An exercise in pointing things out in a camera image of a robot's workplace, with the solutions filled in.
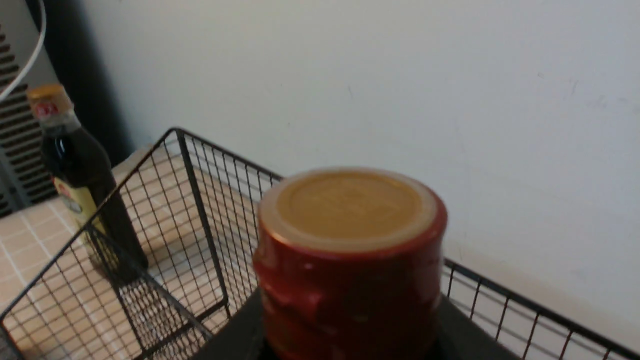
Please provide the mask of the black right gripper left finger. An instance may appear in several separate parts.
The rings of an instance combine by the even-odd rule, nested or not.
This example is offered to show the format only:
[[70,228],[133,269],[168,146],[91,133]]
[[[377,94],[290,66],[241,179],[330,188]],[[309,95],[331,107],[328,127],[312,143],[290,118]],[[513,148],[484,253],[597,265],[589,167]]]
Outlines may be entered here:
[[254,291],[231,320],[192,360],[265,360],[266,337],[260,290]]

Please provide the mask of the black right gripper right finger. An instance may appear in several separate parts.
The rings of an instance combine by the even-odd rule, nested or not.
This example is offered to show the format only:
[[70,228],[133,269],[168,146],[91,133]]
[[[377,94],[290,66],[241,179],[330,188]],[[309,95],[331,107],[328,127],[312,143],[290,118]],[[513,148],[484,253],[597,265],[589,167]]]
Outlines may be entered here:
[[518,360],[442,295],[438,305],[439,360]]

